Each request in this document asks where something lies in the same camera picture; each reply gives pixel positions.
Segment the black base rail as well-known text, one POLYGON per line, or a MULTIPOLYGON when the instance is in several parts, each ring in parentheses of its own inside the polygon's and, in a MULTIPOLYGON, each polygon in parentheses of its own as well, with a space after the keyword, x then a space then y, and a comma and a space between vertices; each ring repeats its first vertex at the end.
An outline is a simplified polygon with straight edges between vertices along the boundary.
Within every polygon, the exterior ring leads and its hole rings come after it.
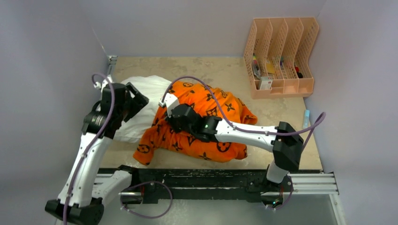
POLYGON ((148 169, 122 165, 100 168, 99 174, 126 171, 132 175, 123 204, 157 204, 159 200, 245 200, 278 207, 289 195, 295 175, 319 175, 317 170, 299 170, 285 176, 281 184, 266 179, 265 169, 148 169))

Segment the pink mesh file organizer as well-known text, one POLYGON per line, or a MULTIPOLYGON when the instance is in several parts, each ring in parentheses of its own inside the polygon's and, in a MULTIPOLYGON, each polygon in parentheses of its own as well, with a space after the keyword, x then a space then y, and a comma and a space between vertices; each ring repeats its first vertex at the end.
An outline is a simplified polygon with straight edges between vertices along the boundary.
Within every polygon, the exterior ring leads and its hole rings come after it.
POLYGON ((314 17, 254 18, 244 50, 253 99, 308 97, 314 77, 308 61, 320 26, 314 17), (259 90, 261 76, 272 89, 259 90))

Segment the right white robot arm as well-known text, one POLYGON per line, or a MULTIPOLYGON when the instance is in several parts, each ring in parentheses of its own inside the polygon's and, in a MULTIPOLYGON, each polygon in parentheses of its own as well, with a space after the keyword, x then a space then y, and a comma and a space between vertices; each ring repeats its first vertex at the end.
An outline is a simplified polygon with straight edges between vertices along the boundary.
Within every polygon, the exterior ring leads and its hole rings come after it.
POLYGON ((304 140, 298 134, 288 135, 294 131, 289 123, 270 127, 228 123, 221 117, 201 116, 187 104, 168 107, 166 121, 176 133, 187 132, 203 143, 240 143, 271 152, 274 159, 263 179, 270 191, 281 186, 287 173, 299 169, 304 140))

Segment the small white red box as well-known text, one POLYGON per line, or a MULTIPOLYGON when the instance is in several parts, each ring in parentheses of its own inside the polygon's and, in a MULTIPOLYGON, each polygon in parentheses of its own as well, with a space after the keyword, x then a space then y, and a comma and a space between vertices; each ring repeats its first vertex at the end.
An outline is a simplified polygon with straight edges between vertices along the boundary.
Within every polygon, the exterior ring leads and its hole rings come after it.
POLYGON ((261 76, 258 84, 259 90, 272 89, 273 78, 270 76, 261 76))

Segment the light blue small tube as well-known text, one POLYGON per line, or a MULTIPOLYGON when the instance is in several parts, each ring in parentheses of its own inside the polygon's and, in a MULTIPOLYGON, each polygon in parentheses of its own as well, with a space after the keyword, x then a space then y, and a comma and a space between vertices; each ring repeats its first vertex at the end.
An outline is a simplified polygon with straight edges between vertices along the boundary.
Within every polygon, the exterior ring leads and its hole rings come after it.
POLYGON ((306 109, 304 111, 304 116, 303 116, 303 123, 302 123, 303 129, 308 128, 310 126, 309 117, 310 117, 310 111, 306 109))

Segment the aluminium frame rail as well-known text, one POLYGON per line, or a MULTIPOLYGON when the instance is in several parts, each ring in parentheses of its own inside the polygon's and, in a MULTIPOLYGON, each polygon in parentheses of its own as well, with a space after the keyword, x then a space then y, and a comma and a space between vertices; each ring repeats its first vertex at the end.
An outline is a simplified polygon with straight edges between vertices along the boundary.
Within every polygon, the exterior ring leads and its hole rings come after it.
MULTIPOLYGON (((106 79, 107 76, 110 76, 112 78, 111 75, 104 75, 103 79, 106 79)), ((168 90, 171 87, 171 85, 166 89, 165 94, 161 98, 165 97, 165 95, 168 93, 168 90)), ((232 121, 229 121, 226 117, 224 117, 223 119, 226 119, 226 121, 228 123, 232 123, 232 121)), ((300 135, 300 132, 294 130, 293 132, 290 131, 288 133, 288 135, 293 135, 293 134, 300 135)), ((98 185, 102 184, 103 182, 109 180, 110 177, 114 173, 112 173, 112 174, 99 174, 99 173, 97 173, 97 177, 95 179, 94 185, 98 186, 98 185)), ((323 173, 323 172, 321 172, 319 175, 317 175, 317 174, 315 174, 315 175, 295 175, 292 178, 291 192, 290 192, 289 195, 284 195, 283 196, 282 205, 280 205, 278 207, 275 207, 275 208, 270 207, 270 206, 266 206, 266 205, 265 205, 265 207, 270 209, 270 210, 274 210, 274 211, 275 210, 280 210, 283 206, 285 206, 287 204, 287 202, 290 200, 290 198, 291 198, 291 196, 293 194, 299 194, 299 195, 329 195, 330 197, 333 197, 333 196, 338 194, 338 187, 337 187, 337 182, 336 182, 335 176, 333 174, 331 174, 331 173, 327 174, 327 173, 323 173)), ((122 203, 122 197, 124 197, 125 195, 133 196, 133 197, 137 197, 138 196, 137 193, 127 194, 123 190, 120 190, 111 199, 113 200, 114 198, 119 197, 122 210, 126 211, 126 212, 131 212, 131 209, 129 208, 130 204, 123 204, 122 203)))

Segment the orange patterned pillowcase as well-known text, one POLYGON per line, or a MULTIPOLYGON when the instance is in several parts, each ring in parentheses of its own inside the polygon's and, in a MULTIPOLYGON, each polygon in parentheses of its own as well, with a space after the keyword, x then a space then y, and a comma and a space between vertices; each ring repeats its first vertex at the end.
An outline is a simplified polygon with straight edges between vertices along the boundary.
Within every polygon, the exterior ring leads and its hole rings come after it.
POLYGON ((258 118, 239 98, 220 88, 181 81, 172 84, 168 92, 181 104, 176 108, 177 116, 169 118, 166 108, 159 107, 152 126, 140 139, 134 159, 149 165, 159 148, 221 163, 247 157, 245 144, 215 138, 216 126, 224 117, 242 124, 257 123, 258 118))

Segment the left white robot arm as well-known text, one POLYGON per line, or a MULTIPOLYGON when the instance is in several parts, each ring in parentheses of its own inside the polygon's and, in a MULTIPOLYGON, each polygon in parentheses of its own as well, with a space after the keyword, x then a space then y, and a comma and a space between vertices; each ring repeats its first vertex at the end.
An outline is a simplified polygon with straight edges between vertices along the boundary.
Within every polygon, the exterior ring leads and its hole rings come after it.
POLYGON ((104 83, 101 98, 84 117, 78 155, 68 180, 58 197, 47 201, 45 212, 76 225, 97 225, 105 205, 118 191, 136 191, 139 177, 116 171, 109 180, 95 186, 106 150, 122 122, 142 110, 149 99, 132 84, 104 83))

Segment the white pillow insert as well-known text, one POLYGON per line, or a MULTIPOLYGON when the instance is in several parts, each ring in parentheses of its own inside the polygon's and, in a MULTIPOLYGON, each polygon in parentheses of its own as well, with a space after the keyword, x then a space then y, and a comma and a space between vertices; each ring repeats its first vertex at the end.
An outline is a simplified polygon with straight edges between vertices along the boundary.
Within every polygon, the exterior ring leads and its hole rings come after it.
POLYGON ((148 104, 127 122, 123 122, 116 131, 114 140, 127 143, 137 143, 152 122, 158 110, 158 102, 163 96, 171 81, 157 75, 148 77, 132 76, 123 81, 122 84, 131 83, 138 91, 149 99, 148 104))

